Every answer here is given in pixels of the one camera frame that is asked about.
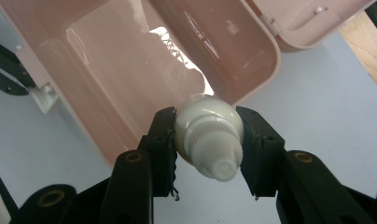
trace white plastic tube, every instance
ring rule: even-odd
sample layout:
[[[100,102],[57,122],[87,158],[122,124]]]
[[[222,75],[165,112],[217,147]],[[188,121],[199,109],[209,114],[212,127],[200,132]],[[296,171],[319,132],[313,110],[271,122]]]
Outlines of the white plastic tube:
[[[210,178],[233,179],[242,162],[244,125],[229,104],[196,94],[178,110],[175,146],[180,156]]]

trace white bottle cap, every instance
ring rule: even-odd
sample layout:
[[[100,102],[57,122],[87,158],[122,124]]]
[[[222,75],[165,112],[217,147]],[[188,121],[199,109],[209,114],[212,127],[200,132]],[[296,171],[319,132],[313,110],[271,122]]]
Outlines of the white bottle cap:
[[[188,127],[184,145],[200,173],[219,181],[233,179],[243,150],[234,126],[223,118],[205,117]]]

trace open container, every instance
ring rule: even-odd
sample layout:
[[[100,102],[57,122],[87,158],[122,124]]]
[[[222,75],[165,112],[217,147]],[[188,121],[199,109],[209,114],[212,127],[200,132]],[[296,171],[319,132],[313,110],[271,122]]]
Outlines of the open container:
[[[111,163],[194,93],[236,105],[373,0],[0,0],[38,88],[50,84]]]

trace screw hole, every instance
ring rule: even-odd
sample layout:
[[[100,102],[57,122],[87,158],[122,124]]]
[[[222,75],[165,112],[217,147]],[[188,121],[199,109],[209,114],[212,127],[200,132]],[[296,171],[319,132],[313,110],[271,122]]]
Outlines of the screw hole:
[[[43,194],[37,201],[37,205],[40,207],[50,207],[60,202],[64,197],[63,190],[54,189]]]
[[[306,153],[302,153],[302,152],[296,152],[294,156],[296,157],[297,160],[302,161],[302,162],[313,162],[314,160],[310,155]]]
[[[137,153],[137,152],[133,152],[133,153],[127,155],[125,157],[125,160],[128,161],[128,162],[137,162],[137,161],[142,160],[142,155]]]

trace wooden surface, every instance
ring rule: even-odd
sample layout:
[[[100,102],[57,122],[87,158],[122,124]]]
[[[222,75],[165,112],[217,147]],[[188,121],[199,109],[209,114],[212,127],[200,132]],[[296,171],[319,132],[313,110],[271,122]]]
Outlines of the wooden surface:
[[[365,12],[346,23],[340,32],[377,83],[377,28]]]

